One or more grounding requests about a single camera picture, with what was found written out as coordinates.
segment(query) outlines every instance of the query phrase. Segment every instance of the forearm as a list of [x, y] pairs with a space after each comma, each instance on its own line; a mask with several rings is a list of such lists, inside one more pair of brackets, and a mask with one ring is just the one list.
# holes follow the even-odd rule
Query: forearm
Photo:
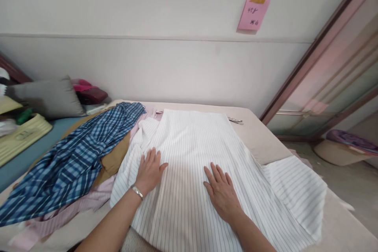
[[243, 211], [235, 214], [230, 225], [232, 230], [238, 236], [241, 247], [244, 251], [276, 251], [259, 228]]
[[141, 201], [129, 189], [75, 251], [119, 251]]

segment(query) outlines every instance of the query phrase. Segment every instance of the white pinstripe shirt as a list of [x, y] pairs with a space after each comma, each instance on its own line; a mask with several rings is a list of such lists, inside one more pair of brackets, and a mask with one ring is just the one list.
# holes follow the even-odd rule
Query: white pinstripe shirt
[[161, 183], [138, 208], [132, 227], [162, 251], [241, 251], [237, 236], [210, 202], [203, 167], [219, 164], [231, 176], [244, 212], [277, 251], [320, 241], [326, 184], [296, 157], [260, 166], [225, 114], [165, 110], [147, 119], [119, 169], [110, 205], [135, 182], [140, 157], [161, 151]]

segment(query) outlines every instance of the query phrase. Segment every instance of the silver bracelet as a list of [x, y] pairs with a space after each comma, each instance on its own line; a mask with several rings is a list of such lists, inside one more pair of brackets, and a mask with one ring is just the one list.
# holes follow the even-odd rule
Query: silver bracelet
[[137, 193], [139, 195], [139, 197], [141, 197], [142, 200], [143, 200], [143, 195], [142, 195], [141, 191], [135, 186], [135, 184], [131, 185], [131, 189], [133, 189], [133, 191], [135, 193]]

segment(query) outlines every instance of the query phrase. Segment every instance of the floor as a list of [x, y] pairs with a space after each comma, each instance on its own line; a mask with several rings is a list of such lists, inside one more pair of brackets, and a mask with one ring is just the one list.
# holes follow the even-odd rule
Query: floor
[[309, 160], [328, 187], [354, 207], [351, 213], [378, 238], [378, 169], [364, 161], [343, 167], [330, 164], [318, 157], [308, 143], [284, 145]]

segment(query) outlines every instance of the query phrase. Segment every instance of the pink fabric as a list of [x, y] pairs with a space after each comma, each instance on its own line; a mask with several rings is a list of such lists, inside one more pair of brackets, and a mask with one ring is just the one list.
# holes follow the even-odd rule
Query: pink fabric
[[66, 223], [68, 223], [77, 213], [92, 209], [98, 210], [110, 199], [111, 190], [117, 175], [105, 180], [96, 188], [74, 203], [66, 205], [42, 217], [38, 217], [26, 222], [26, 228], [10, 240], [9, 245], [29, 251], [42, 238], [52, 234]]
[[88, 81], [85, 81], [83, 79], [72, 79], [71, 83], [73, 85], [92, 85], [91, 83], [89, 83]]
[[149, 117], [156, 119], [157, 121], [160, 121], [161, 116], [163, 115], [163, 113], [161, 111], [158, 111], [154, 106], [146, 106], [145, 111], [146, 111], [146, 113], [142, 114], [139, 117], [135, 126], [130, 130], [130, 141], [133, 139], [134, 135], [139, 130], [139, 122], [141, 122], [142, 120], [145, 120]]
[[86, 85], [74, 85], [75, 91], [86, 91], [89, 89], [98, 89], [96, 86], [86, 86]]

